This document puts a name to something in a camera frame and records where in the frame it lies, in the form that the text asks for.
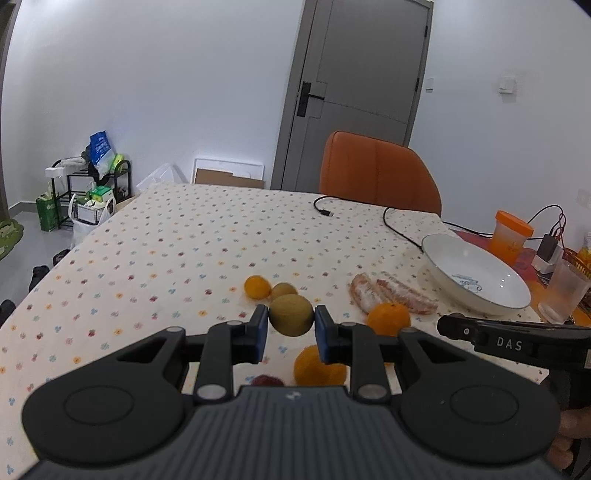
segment orange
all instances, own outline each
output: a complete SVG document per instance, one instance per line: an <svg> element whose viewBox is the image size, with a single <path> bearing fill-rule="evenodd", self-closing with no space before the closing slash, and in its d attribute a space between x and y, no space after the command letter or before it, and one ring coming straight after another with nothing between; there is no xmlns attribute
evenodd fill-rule
<svg viewBox="0 0 591 480"><path fill-rule="evenodd" d="M322 363L316 345L307 346L295 359L294 379L300 387L342 385L346 378L347 368L344 365Z"/></svg>
<svg viewBox="0 0 591 480"><path fill-rule="evenodd" d="M382 303L369 312L365 323L377 335L396 337L400 329L410 327L410 315L401 303Z"/></svg>
<svg viewBox="0 0 591 480"><path fill-rule="evenodd" d="M244 292L253 300L262 300L271 294L271 284L260 275L253 275L244 282Z"/></svg>

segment ceramic bowl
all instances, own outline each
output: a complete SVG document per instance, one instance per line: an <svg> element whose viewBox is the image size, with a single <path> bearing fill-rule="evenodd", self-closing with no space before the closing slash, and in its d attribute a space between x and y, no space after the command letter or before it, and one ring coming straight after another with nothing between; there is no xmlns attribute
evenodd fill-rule
<svg viewBox="0 0 591 480"><path fill-rule="evenodd" d="M530 304L523 279L486 250L441 233L426 236L423 250L433 280L466 307L500 316Z"/></svg>

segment green mat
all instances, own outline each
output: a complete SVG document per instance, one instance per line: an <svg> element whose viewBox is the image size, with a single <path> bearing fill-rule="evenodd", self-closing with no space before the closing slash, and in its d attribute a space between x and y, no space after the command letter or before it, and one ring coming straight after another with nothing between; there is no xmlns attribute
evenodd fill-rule
<svg viewBox="0 0 591 480"><path fill-rule="evenodd" d="M6 257L22 238L24 227L16 220L0 222L0 260Z"/></svg>

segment gray door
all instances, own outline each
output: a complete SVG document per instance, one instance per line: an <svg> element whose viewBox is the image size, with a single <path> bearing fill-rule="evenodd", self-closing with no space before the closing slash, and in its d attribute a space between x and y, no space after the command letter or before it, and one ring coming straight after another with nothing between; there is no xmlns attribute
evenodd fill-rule
<svg viewBox="0 0 591 480"><path fill-rule="evenodd" d="M429 20L424 0L316 1L295 112L287 119L283 190L318 192L324 145L334 131L408 144Z"/></svg>

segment human hand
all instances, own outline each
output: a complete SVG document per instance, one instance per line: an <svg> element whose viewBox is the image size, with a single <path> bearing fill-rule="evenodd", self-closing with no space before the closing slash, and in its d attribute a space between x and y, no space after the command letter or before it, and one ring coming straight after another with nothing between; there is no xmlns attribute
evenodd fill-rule
<svg viewBox="0 0 591 480"><path fill-rule="evenodd" d="M584 438L591 438L591 407L562 412L558 435L548 450L548 461L564 470L573 462L573 452L570 451L573 439Z"/></svg>

